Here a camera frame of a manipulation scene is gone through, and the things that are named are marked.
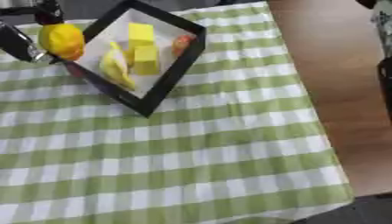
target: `yellow sponge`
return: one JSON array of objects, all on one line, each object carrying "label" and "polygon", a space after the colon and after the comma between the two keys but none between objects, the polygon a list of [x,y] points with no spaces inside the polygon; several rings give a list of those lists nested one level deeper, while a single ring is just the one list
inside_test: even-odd
[{"label": "yellow sponge", "polygon": [[129,23],[129,48],[154,45],[154,28],[150,24]]},{"label": "yellow sponge", "polygon": [[135,48],[134,69],[137,74],[159,74],[158,48],[143,45]]}]

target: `wooden table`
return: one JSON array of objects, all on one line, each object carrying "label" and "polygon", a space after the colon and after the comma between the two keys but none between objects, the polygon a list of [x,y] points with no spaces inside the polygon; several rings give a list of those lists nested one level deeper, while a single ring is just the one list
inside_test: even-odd
[{"label": "wooden table", "polygon": [[354,0],[269,2],[355,194],[391,192],[392,127],[371,11]]}]

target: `green and white tablecloth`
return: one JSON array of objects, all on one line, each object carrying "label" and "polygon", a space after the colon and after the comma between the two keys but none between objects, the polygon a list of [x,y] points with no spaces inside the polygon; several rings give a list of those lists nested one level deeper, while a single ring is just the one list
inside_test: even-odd
[{"label": "green and white tablecloth", "polygon": [[178,14],[208,46],[150,119],[1,54],[0,223],[289,223],[352,200],[268,5]]}]

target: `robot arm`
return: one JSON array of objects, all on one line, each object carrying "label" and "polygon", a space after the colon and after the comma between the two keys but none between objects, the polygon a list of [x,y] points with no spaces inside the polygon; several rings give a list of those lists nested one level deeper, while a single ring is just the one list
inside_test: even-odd
[{"label": "robot arm", "polygon": [[[0,16],[17,16],[33,14],[40,25],[64,23],[63,11],[56,0],[0,0]],[[17,27],[0,19],[0,48],[13,57],[38,62],[50,60],[41,52],[32,39]]]}]

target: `toy lemon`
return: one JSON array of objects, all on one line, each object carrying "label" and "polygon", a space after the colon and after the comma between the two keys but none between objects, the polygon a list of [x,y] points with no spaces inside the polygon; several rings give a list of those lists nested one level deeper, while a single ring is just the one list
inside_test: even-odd
[{"label": "toy lemon", "polygon": [[73,24],[49,24],[38,35],[39,44],[64,60],[77,60],[84,53],[83,33]]}]

